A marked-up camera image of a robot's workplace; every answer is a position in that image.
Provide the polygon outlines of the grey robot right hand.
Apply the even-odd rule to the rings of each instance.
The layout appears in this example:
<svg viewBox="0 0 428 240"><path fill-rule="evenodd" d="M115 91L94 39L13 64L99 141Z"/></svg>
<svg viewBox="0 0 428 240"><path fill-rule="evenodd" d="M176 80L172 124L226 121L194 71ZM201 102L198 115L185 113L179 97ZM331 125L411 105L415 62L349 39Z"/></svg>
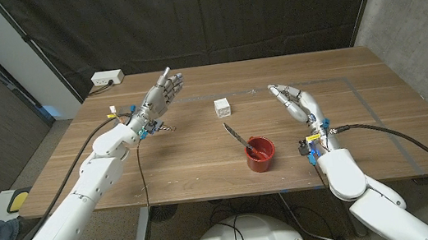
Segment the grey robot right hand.
<svg viewBox="0 0 428 240"><path fill-rule="evenodd" d="M314 142L315 149L321 155L341 147L337 137L329 134L329 120L313 95L298 88L280 84L269 85L268 91L276 97L277 101L286 108L296 121L308 127L307 136L319 136Z"/></svg>

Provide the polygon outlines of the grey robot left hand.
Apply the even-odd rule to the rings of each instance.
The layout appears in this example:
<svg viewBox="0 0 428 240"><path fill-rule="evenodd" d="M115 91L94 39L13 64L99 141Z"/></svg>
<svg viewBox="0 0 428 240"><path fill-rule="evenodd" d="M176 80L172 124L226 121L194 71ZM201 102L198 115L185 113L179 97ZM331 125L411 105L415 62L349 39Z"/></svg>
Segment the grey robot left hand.
<svg viewBox="0 0 428 240"><path fill-rule="evenodd" d="M169 72L170 68L167 67L145 95L139 108L135 109L127 124L140 140L161 128L163 122L160 118L168 111L168 106L184 85L181 73L170 76Z"/></svg>

